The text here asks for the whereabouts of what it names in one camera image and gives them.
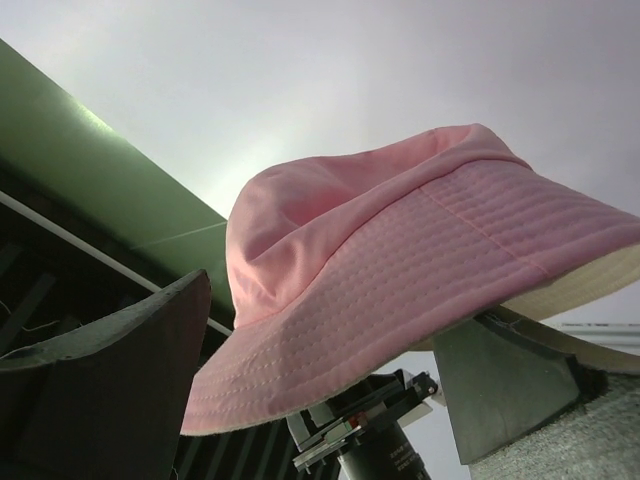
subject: green roof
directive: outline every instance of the green roof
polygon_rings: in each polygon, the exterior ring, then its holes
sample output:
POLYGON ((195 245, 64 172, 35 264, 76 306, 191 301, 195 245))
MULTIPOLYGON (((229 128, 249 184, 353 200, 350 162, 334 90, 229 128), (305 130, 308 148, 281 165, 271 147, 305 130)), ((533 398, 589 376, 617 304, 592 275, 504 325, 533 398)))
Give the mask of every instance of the green roof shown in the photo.
POLYGON ((232 310, 226 220, 0 41, 0 167, 232 310))

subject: pink bucket hat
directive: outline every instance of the pink bucket hat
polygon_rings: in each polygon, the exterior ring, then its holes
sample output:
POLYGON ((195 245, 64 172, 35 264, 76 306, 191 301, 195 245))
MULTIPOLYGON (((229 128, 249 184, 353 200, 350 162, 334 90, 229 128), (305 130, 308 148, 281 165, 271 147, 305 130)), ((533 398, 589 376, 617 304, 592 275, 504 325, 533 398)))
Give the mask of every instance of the pink bucket hat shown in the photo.
POLYGON ((229 218, 235 330, 182 431, 282 418, 497 304, 542 320, 640 278, 640 219, 536 173, 481 125, 253 178, 229 218))

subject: hat crown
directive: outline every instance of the hat crown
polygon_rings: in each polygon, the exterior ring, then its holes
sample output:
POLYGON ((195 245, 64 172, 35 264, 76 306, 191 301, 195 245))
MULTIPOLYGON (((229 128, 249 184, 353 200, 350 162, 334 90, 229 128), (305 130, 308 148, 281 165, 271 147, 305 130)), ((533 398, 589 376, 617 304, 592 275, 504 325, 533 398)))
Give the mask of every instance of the hat crown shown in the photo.
POLYGON ((482 125, 444 127, 353 155, 277 165, 240 192, 227 226, 235 327, 289 306, 369 219, 425 183, 474 160, 521 163, 482 125))

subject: fabric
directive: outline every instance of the fabric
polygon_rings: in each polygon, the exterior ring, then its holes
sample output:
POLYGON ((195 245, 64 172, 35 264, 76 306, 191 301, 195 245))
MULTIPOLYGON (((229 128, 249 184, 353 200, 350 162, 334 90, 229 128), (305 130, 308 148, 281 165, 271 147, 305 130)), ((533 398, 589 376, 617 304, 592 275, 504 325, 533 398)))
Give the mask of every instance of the fabric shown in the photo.
POLYGON ((608 375, 608 391, 470 465, 473 480, 637 480, 640 379, 608 375))
POLYGON ((640 278, 640 219, 537 175, 481 125, 253 178, 229 218, 235 330, 183 434, 320 403, 474 312, 542 320, 640 278))

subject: hat brim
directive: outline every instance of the hat brim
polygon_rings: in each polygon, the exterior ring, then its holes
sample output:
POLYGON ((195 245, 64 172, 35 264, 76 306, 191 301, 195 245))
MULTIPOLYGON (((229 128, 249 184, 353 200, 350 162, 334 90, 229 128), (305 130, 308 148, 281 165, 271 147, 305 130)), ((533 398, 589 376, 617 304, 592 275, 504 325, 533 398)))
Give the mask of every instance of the hat brim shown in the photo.
POLYGON ((282 418, 485 308, 534 320, 640 278, 640 219, 519 165, 479 160, 389 205, 282 311, 197 373, 184 435, 282 418))

